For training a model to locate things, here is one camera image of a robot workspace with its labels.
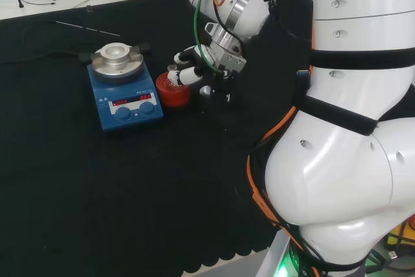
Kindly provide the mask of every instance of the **robot finger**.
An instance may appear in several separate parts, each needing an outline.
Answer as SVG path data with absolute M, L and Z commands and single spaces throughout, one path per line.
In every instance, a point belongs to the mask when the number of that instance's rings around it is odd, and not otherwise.
M 190 61 L 195 63 L 195 46 L 189 47 L 186 50 L 177 53 L 174 56 L 174 62 L 178 65 L 187 65 Z
M 167 78 L 176 86 L 188 86 L 202 80 L 202 77 L 197 75 L 198 72 L 198 67 L 188 67 L 181 71 L 169 71 Z

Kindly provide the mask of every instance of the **green cable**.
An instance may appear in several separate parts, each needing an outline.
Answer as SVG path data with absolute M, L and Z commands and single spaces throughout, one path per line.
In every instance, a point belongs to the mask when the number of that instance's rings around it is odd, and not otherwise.
M 195 11 L 195 16 L 193 18 L 193 32 L 195 33 L 196 44 L 197 44 L 197 46 L 199 48 L 200 55 L 201 55 L 203 61 L 210 67 L 210 69 L 212 71 L 223 75 L 223 72 L 220 71 L 219 69 L 217 69 L 215 65 L 210 64 L 210 62 L 207 60 L 204 52 L 202 51 L 202 46 L 200 44 L 199 37 L 198 37 L 198 34 L 197 34 L 197 17 L 198 17 L 199 12 L 200 12 L 200 5 L 201 4 L 202 4 L 202 0 L 198 0 L 197 6 L 196 6 L 196 11 Z

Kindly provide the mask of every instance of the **blue knob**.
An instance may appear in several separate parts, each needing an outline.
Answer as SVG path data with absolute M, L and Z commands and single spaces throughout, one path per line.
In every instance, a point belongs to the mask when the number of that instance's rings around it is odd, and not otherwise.
M 115 112 L 115 116 L 122 121 L 127 121 L 131 118 L 131 111 L 127 107 L 120 107 Z
M 140 105 L 139 111 L 143 115 L 150 115 L 154 111 L 154 105 L 151 102 L 144 102 Z

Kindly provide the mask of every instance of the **screw hole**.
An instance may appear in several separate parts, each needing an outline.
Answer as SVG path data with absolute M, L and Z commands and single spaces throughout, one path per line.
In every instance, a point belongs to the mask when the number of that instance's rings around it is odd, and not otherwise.
M 300 144 L 301 144 L 301 146 L 302 147 L 304 147 L 305 149 L 313 149 L 313 144 L 311 144 L 311 142 L 308 142 L 308 141 L 306 141 L 306 140 L 304 140 L 304 139 L 302 139 L 301 141 L 300 141 Z
M 404 161 L 403 161 L 403 155 L 402 155 L 402 153 L 401 152 L 396 152 L 396 159 L 399 161 L 399 162 L 401 162 L 401 163 L 403 163 Z
M 211 31 L 212 31 L 212 29 L 213 29 L 213 24 L 208 24 L 208 25 L 206 26 L 206 30 L 207 30 L 207 32 L 211 32 Z
M 333 78 L 342 79 L 344 78 L 344 73 L 342 71 L 330 71 L 329 75 Z

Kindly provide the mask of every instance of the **black table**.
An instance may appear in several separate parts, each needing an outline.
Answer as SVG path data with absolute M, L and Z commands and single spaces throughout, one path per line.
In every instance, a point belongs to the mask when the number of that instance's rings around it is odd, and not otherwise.
M 309 36 L 310 2 L 281 7 L 286 27 Z M 46 23 L 61 21 L 149 42 L 155 78 L 194 44 L 192 19 L 187 0 L 140 0 L 0 24 L 0 276 L 180 276 L 272 242 L 273 228 L 249 198 L 246 156 L 290 108 L 308 43 L 270 20 L 248 44 L 229 110 L 196 103 L 109 136 L 76 58 L 11 62 L 108 40 Z M 413 111 L 411 101 L 400 110 Z

